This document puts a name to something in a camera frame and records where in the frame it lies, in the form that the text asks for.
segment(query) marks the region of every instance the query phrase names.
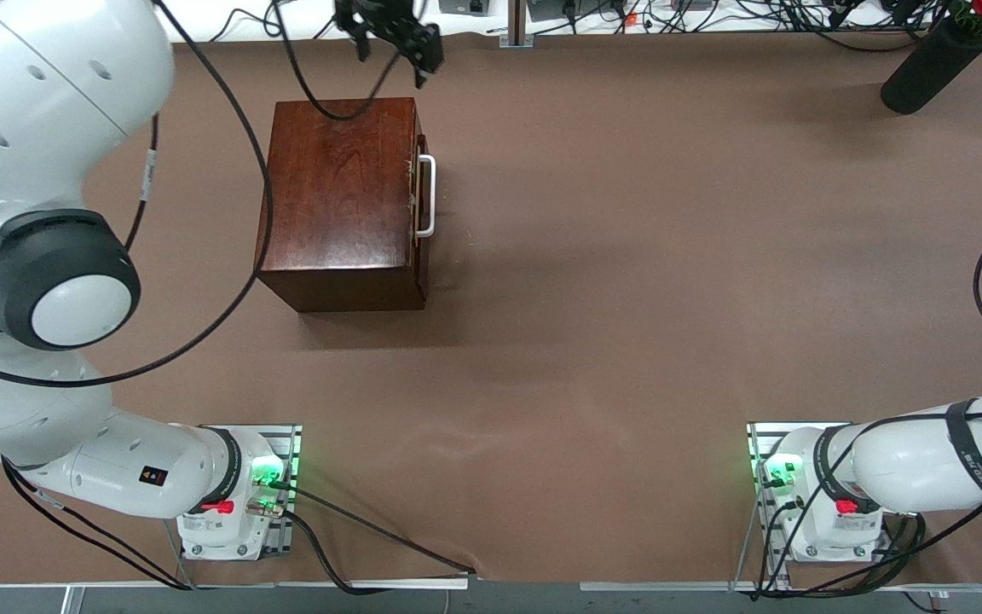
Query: wooden cabinet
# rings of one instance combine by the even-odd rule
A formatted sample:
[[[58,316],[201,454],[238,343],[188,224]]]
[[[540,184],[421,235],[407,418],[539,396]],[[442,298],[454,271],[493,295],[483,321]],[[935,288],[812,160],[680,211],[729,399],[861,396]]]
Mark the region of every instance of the wooden cabinet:
[[[362,101],[324,101],[353,113]],[[260,280],[297,311],[422,310],[433,232],[432,165],[413,98],[381,98],[332,121],[307,101],[275,105],[275,197]],[[257,255],[263,238],[261,213]]]

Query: black vase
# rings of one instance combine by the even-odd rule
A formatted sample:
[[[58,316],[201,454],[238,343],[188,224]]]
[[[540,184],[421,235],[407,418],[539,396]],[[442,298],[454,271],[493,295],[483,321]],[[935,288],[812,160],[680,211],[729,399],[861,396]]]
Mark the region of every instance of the black vase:
[[[967,38],[954,17],[946,16],[881,86],[881,101],[897,113],[915,113],[979,54],[982,42]]]

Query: black sticker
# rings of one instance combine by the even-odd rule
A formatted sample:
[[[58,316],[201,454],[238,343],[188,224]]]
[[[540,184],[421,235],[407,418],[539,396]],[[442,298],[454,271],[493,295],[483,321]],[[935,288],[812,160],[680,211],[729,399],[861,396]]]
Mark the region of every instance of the black sticker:
[[[169,475],[169,472],[164,469],[155,469],[155,467],[152,466],[144,466],[143,472],[139,474],[139,481],[145,484],[164,486],[166,475]]]

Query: black band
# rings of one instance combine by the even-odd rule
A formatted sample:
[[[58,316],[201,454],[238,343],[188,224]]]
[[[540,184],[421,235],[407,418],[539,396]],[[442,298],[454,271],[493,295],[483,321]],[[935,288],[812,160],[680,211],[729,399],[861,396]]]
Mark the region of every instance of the black band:
[[[225,428],[214,428],[210,426],[201,426],[200,428],[206,428],[207,431],[214,432],[215,435],[222,437],[222,441],[226,443],[226,451],[229,452],[229,464],[226,465],[226,475],[222,478],[221,484],[214,490],[211,490],[206,497],[199,499],[199,505],[196,505],[188,513],[203,513],[206,512],[203,509],[205,504],[226,501],[229,494],[234,492],[234,487],[237,486],[237,478],[241,475],[241,447],[238,446],[234,436],[230,435],[229,431],[226,431]]]
[[[825,494],[829,495],[831,501],[840,501],[840,499],[848,499],[849,501],[854,501],[858,505],[858,513],[872,513],[876,512],[880,506],[876,502],[871,501],[866,497],[858,496],[850,490],[846,489],[845,486],[840,484],[839,479],[835,479],[835,475],[831,472],[831,462],[829,462],[829,444],[831,439],[840,432],[843,426],[830,426],[825,428],[825,432],[822,432],[821,437],[817,437],[817,443],[813,447],[813,470],[817,474],[817,481],[821,483],[821,490]]]
[[[979,453],[975,438],[972,437],[972,429],[969,428],[966,416],[968,408],[971,408],[974,402],[975,399],[969,399],[950,405],[950,408],[946,409],[946,427],[950,429],[950,442],[954,444],[957,458],[962,462],[972,482],[982,490],[982,454]]]

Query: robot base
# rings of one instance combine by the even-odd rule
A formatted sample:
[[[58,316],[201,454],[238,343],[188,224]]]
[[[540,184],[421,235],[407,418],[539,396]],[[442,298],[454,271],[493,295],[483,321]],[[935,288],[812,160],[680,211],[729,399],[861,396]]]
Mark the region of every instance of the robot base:
[[[819,483],[813,450],[821,434],[819,428],[796,428],[780,440],[771,457],[760,463],[759,474],[764,481],[783,480],[783,486],[769,489],[775,501],[772,509],[788,502],[796,505],[779,514],[783,543],[790,540],[799,516],[806,516],[790,540],[788,556],[799,563],[873,563],[874,549],[881,543],[881,509],[839,513],[835,501],[823,492],[807,509],[801,509]]]
[[[241,447],[241,474],[227,501],[232,513],[208,509],[176,518],[183,556],[191,560],[258,560],[290,551],[290,525],[281,517],[292,508],[284,490],[269,489],[270,478],[297,475],[301,427],[221,426]]]

